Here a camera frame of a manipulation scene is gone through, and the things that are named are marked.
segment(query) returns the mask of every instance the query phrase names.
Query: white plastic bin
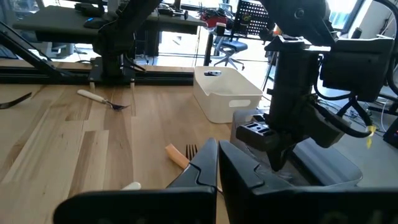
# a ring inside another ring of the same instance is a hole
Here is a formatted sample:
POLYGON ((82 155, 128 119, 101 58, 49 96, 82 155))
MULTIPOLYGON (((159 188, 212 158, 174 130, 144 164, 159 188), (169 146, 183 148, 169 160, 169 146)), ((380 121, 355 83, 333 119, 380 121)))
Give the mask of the white plastic bin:
POLYGON ((193 94, 207 119, 213 123, 231 123, 236 110, 256 109, 262 91, 233 68, 196 66, 193 94), (205 76, 220 71, 220 76, 205 76))

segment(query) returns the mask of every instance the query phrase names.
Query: yellow tag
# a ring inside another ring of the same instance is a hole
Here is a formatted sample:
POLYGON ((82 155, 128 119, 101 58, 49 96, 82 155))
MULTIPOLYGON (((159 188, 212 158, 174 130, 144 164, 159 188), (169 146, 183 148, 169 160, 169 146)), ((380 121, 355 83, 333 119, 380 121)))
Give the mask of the yellow tag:
POLYGON ((368 136, 368 139, 366 140, 366 146, 368 148, 370 148, 372 146, 372 136, 374 134, 374 132, 376 131, 376 127, 375 126, 368 126, 368 131, 371 132, 371 134, 368 136))

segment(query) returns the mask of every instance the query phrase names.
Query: wooden table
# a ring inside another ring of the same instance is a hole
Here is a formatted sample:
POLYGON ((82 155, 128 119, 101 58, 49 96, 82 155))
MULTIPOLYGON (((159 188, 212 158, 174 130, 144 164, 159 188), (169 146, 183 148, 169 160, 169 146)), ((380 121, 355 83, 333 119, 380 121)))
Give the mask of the wooden table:
MULTIPOLYGON (((122 112, 77 95, 79 89, 89 87, 0 85, 0 102, 33 92, 0 110, 0 223, 52 223, 54 208, 80 192, 121 189, 133 181, 163 189, 182 171, 167 157, 166 145, 185 153, 186 144, 229 139, 229 126, 206 119, 191 86, 97 86, 97 94, 131 105, 122 112)), ((220 195, 217 223, 228 223, 220 195)))

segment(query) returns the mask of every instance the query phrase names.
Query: wooden handle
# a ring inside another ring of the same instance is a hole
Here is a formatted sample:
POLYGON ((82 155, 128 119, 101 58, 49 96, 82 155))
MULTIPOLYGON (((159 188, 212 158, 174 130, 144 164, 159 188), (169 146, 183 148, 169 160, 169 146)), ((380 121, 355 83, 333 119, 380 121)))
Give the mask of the wooden handle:
POLYGON ((165 149, 169 158, 181 168, 185 169, 188 166, 189 160, 173 144, 169 144, 165 149))
POLYGON ((90 98, 92 100, 98 101, 100 103, 106 103, 106 100, 103 97, 100 97, 94 93, 90 93, 89 91, 86 90, 78 90, 77 93, 79 95, 85 96, 87 98, 90 98))

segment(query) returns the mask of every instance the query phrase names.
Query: desk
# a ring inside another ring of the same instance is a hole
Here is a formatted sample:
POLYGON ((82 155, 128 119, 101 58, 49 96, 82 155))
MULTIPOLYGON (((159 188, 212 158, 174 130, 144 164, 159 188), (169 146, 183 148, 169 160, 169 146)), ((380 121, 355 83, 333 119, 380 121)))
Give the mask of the desk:
MULTIPOLYGON (((13 28, 35 31, 39 41, 91 44, 98 29, 83 27, 88 18, 72 8, 48 6, 15 22, 13 28)), ((183 17, 166 15, 158 17, 158 14, 153 12, 143 26, 159 31, 197 34, 197 27, 207 26, 207 23, 192 16, 189 16, 187 20, 183 17)))
MULTIPOLYGON (((79 192, 117 190, 133 181, 143 189, 163 189, 182 171, 167 157, 166 145, 172 143, 184 154, 186 144, 201 147, 210 137, 230 135, 227 124, 206 119, 191 86, 136 86, 134 91, 97 87, 97 94, 131 105, 119 113, 76 94, 88 86, 0 89, 0 101, 33 92, 32 98, 0 110, 0 121, 7 127, 0 135, 2 223, 52 223, 54 208, 79 192)), ((217 223, 228 223, 222 196, 217 223)))

